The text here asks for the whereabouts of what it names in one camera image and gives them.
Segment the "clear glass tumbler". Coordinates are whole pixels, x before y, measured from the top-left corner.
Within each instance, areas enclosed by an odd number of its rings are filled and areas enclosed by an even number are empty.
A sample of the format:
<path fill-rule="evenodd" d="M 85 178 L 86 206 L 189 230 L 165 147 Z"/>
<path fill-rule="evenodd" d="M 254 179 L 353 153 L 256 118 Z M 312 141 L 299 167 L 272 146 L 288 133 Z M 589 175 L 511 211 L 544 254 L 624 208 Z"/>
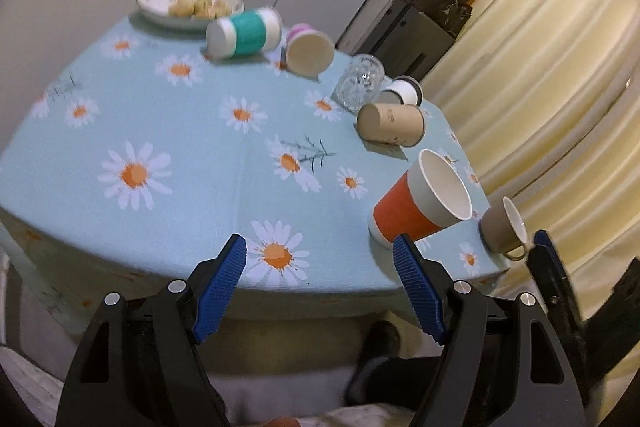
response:
<path fill-rule="evenodd" d="M 373 55 L 358 54 L 352 57 L 332 93 L 333 100 L 357 114 L 363 105 L 372 103 L 380 94 L 385 69 Z"/>

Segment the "beige ceramic mug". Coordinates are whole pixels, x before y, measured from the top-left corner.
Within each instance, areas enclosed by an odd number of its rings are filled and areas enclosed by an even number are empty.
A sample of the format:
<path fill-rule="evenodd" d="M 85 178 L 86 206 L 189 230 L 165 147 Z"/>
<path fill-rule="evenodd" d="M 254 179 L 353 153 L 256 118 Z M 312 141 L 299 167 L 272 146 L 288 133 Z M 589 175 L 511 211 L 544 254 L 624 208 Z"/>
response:
<path fill-rule="evenodd" d="M 478 222 L 480 237 L 488 251 L 520 261 L 527 254 L 528 232 L 518 207 L 509 197 L 491 205 Z"/>

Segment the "black rimmed white cup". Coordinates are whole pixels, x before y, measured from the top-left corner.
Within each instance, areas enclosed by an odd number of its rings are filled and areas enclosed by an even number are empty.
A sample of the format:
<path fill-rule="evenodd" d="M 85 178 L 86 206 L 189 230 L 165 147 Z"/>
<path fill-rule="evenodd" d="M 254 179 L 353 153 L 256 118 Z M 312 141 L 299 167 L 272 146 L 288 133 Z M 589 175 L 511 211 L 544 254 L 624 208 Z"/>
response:
<path fill-rule="evenodd" d="M 420 106 L 423 101 L 423 91 L 414 78 L 398 76 L 384 87 L 375 103 L 401 104 Z"/>

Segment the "orange banded paper cup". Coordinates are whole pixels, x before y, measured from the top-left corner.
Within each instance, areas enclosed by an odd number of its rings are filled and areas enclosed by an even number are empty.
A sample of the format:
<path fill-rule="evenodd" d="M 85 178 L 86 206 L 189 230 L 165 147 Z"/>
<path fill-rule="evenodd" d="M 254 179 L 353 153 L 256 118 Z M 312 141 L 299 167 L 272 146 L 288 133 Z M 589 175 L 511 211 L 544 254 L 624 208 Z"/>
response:
<path fill-rule="evenodd" d="M 398 235 L 415 242 L 471 218 L 471 196 L 457 171 L 424 148 L 374 205 L 368 225 L 375 242 L 390 248 Z"/>

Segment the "dark cabinet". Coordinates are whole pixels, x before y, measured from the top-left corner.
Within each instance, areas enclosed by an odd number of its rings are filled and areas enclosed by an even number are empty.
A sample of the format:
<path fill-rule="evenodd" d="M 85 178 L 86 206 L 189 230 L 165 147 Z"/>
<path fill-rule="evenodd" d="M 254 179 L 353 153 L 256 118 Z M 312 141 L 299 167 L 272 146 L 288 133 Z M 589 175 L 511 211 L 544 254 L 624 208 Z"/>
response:
<path fill-rule="evenodd" d="M 338 40 L 349 55 L 369 54 L 386 75 L 423 77 L 454 45 L 471 18 L 461 0 L 367 0 Z"/>

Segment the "cream yellow curtain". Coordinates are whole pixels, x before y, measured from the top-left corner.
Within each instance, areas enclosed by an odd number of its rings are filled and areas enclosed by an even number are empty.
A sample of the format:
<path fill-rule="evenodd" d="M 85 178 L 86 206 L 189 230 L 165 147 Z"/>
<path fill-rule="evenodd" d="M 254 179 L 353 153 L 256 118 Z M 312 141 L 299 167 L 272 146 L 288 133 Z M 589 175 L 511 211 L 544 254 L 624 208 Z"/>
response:
<path fill-rule="evenodd" d="M 423 86 L 596 312 L 639 252 L 639 0 L 477 0 Z"/>

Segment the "teal banded paper cup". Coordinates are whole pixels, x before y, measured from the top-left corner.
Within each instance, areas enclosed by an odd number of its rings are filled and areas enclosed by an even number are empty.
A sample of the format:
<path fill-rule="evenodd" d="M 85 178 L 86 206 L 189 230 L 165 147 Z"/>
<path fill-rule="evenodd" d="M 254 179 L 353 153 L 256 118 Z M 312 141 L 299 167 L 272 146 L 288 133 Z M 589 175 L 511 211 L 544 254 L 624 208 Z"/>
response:
<path fill-rule="evenodd" d="M 217 18 L 206 28 L 206 51 L 214 60 L 270 52 L 282 39 L 277 10 L 259 8 Z"/>

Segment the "brown kraft paper cup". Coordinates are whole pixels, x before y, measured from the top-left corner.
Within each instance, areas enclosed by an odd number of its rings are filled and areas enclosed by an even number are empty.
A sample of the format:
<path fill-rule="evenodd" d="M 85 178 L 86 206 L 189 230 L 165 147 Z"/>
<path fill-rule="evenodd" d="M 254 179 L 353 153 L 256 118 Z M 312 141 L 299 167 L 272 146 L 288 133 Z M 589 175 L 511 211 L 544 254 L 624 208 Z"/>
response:
<path fill-rule="evenodd" d="M 425 120 L 414 105 L 371 103 L 357 115 L 356 129 L 367 141 L 413 147 L 425 133 Z"/>

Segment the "daisy print blue tablecloth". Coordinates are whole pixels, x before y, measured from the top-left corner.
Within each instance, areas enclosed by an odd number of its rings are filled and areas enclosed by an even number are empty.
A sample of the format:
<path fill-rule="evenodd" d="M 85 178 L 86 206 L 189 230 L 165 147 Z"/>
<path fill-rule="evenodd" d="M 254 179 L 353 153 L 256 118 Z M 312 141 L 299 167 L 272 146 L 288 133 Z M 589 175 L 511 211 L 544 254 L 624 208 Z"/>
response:
<path fill-rule="evenodd" d="M 405 308 L 368 218 L 418 152 L 361 141 L 332 100 L 348 56 L 307 79 L 277 53 L 204 49 L 134 15 L 50 84 L 1 156 L 1 245 L 24 283 L 78 332 L 105 294 L 153 294 L 236 233 L 230 317 Z"/>

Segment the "white plate of snacks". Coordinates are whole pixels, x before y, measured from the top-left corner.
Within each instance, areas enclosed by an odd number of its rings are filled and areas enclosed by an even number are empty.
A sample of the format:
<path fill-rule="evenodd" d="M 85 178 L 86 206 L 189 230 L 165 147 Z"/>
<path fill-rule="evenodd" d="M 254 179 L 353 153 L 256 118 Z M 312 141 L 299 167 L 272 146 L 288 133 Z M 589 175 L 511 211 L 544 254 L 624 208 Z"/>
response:
<path fill-rule="evenodd" d="M 221 17 L 244 12 L 242 0 L 136 0 L 141 14 L 157 26 L 181 31 L 204 31 Z"/>

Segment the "pink banded paper cup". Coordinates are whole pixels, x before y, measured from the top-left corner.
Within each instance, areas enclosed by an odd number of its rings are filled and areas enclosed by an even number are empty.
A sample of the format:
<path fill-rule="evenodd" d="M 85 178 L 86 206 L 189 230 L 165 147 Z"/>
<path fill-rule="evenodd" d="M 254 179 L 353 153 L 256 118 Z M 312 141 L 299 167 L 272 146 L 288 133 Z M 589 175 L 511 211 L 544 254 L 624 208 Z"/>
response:
<path fill-rule="evenodd" d="M 334 41 L 323 31 L 300 23 L 288 31 L 284 46 L 284 62 L 289 72 L 316 78 L 332 64 Z"/>

